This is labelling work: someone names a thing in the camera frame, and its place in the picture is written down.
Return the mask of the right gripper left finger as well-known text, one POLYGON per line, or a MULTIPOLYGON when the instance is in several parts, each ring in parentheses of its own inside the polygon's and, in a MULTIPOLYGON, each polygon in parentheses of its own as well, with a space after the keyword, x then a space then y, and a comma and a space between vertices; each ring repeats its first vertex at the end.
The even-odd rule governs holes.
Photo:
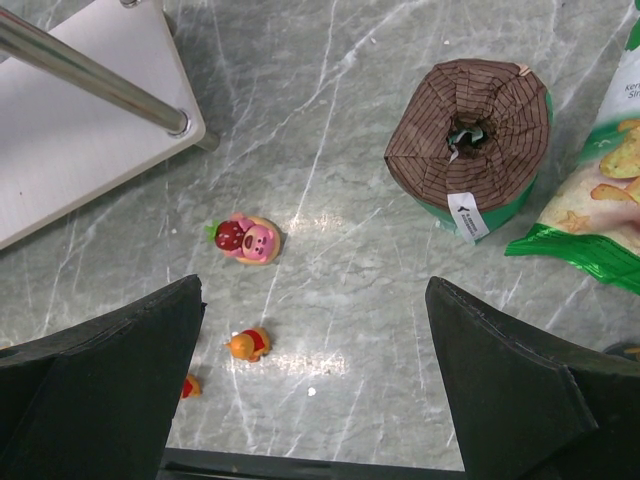
POLYGON ((2 478, 155 478, 203 315, 189 275, 3 350, 2 478))

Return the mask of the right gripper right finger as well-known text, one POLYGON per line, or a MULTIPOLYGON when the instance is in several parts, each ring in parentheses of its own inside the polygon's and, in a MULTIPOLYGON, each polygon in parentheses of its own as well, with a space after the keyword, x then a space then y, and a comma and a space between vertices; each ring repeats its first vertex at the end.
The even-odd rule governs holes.
POLYGON ((440 277, 425 301, 468 478, 638 478, 638 362, 565 341, 440 277))

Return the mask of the pink bear donut toy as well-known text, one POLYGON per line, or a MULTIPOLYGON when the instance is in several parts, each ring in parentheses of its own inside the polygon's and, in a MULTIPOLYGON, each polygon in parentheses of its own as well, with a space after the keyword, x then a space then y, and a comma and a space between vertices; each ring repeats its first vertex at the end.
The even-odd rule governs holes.
POLYGON ((226 257, 246 265, 268 265, 281 251, 279 228, 263 217, 232 214, 228 219, 204 227, 207 240, 226 257))

